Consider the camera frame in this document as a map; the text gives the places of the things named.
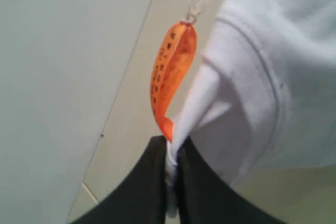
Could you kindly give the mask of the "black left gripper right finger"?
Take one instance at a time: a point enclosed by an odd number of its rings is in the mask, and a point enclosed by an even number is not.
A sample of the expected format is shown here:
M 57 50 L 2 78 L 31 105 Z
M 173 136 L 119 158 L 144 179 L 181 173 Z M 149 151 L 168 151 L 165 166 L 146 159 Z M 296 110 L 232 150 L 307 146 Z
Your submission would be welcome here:
M 178 153 L 177 198 L 180 223 L 273 223 L 223 182 L 191 140 Z

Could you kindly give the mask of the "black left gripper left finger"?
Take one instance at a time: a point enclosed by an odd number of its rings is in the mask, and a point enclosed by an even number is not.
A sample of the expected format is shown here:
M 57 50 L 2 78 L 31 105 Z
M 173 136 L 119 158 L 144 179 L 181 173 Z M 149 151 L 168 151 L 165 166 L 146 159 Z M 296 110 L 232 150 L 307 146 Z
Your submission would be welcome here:
M 73 223 L 165 223 L 165 154 L 165 138 L 150 138 L 140 159 L 122 183 Z

